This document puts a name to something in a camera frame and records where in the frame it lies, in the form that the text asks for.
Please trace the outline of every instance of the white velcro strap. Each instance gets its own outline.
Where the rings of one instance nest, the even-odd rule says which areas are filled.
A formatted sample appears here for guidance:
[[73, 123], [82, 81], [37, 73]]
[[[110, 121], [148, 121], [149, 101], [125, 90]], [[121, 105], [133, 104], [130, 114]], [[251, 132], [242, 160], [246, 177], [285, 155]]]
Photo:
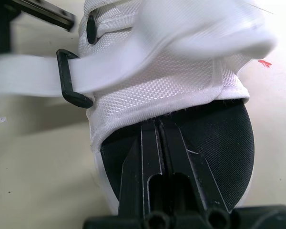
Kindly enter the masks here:
[[[101, 7], [116, 1], [95, 2]], [[193, 61], [237, 52], [260, 58], [250, 52], [253, 47], [265, 54], [275, 42], [259, 22], [247, 21], [246, 13], [255, 10], [236, 0], [145, 0], [128, 39], [112, 52], [69, 60], [74, 91], [94, 92], [125, 81], [165, 49]], [[0, 57], [0, 93], [60, 96], [57, 60], [28, 55]]]

